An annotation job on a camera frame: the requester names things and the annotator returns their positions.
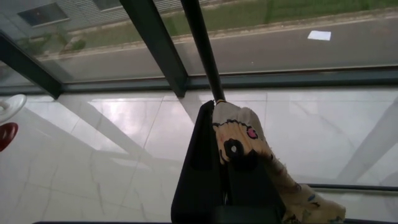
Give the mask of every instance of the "cloth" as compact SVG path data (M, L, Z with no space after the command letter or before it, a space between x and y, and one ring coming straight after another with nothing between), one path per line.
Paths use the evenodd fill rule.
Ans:
M255 150L264 158L266 172L285 204L284 223L342 223L346 209L325 200L308 185L298 184L287 173L266 141L257 114L249 108L217 101L213 112L220 162L225 164L237 152L247 155Z

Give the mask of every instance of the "white round object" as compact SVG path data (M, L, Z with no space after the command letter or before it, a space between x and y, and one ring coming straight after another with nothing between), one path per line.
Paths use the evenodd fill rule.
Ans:
M4 102L7 104L5 108L0 107L0 123L7 121L12 118L26 103L26 96L23 94L18 94L12 96Z

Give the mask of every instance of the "tiled floor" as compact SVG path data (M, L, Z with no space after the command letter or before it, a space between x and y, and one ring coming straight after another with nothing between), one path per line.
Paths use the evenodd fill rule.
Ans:
M398 89L238 90L298 182L398 186ZM0 223L169 222L209 91L29 96L0 153ZM324 193L348 218L398 222L398 196Z

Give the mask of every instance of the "building window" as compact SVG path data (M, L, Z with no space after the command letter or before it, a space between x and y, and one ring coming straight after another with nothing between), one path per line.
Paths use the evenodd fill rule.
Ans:
M68 16L60 9L57 3L40 6L24 12L18 13L29 25L38 26L49 22L62 21Z
M121 7L119 0L93 0L93 2L97 5L98 9L112 9L115 7Z

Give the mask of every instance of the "curb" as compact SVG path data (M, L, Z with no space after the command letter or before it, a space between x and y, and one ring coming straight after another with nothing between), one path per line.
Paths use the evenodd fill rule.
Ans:
M266 25L258 25L252 27L241 27L241 28L233 28L233 29L225 29L225 30L217 30L217 31L209 31L208 35L210 39L219 39L223 37L234 37L238 35L250 35L250 34L261 34L265 32L274 32L280 30L289 30L294 28L306 28L311 26L322 26L322 25L330 25L341 22L355 22L355 21L363 21L368 19L377 19L384 17L391 17L398 15L398 7L390 7L386 9L375 9L372 11L361 11L361 12L350 12L332 16L322 16L310 19L301 19L297 21L286 21L286 22L275 22ZM183 42L193 41L193 37L191 34L179 35L172 37L174 44L179 44ZM105 53L105 52L113 52L122 49L138 49L146 47L143 40L125 43L125 44L117 44L117 45L108 45L104 47L96 47L90 49L77 50L73 52L67 52L63 54L54 53L47 55L38 55L35 56L37 60L55 60L62 58L74 57L76 55L90 55L97 53Z

